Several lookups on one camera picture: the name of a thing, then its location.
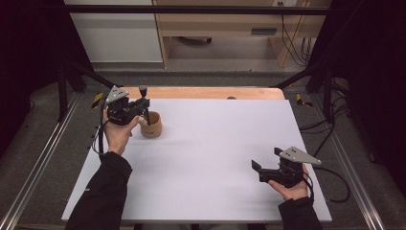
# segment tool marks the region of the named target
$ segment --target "white table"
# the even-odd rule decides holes
[[[277,169],[274,147],[305,150],[287,100],[154,99],[163,133],[141,136],[139,127],[124,157],[133,168],[123,220],[133,222],[269,222],[281,220],[281,195],[259,182],[251,159]],[[63,213],[68,219],[100,165],[89,151]],[[314,208],[320,221],[331,215],[310,165]]]

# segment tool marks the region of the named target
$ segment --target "gray mount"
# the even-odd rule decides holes
[[[291,147],[289,149],[284,150],[279,154],[279,157],[297,163],[308,163],[312,165],[322,164],[321,160],[314,158],[313,156],[307,154],[306,152],[296,147]]]
[[[126,97],[128,94],[129,93],[127,91],[124,91],[121,88],[118,88],[116,85],[114,85],[111,88],[110,94],[108,94],[105,102],[107,104],[111,104],[111,103],[117,101],[118,99]]]

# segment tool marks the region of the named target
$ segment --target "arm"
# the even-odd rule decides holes
[[[302,181],[292,188],[270,180],[269,185],[286,200],[279,206],[284,230],[319,230],[323,229],[313,209],[313,203],[307,196],[307,186]]]
[[[126,186],[132,172],[122,154],[138,120],[139,117],[136,116],[127,126],[106,124],[104,132],[108,153],[101,158],[101,166],[89,181],[65,229],[120,229],[127,194]]]

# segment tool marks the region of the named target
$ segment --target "hand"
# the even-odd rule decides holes
[[[304,178],[307,179],[308,176],[308,171],[307,168],[304,166]],[[283,196],[284,200],[289,200],[289,199],[299,199],[303,197],[307,197],[307,185],[305,184],[304,181],[299,182],[297,185],[293,186],[292,188],[284,188],[283,185],[280,183],[269,180],[268,184],[276,190],[278,193],[280,193]]]
[[[104,119],[107,119],[107,111],[104,110]],[[128,139],[131,134],[132,128],[138,125],[139,116],[135,116],[132,121],[126,126],[118,126],[113,123],[107,122],[104,127],[105,137],[108,143],[108,151],[114,151],[122,155]]]

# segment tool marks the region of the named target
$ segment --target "black jacket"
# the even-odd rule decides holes
[[[93,175],[66,224],[66,230],[118,230],[132,169],[116,153],[108,152]],[[279,206],[283,229],[323,229],[308,197]]]

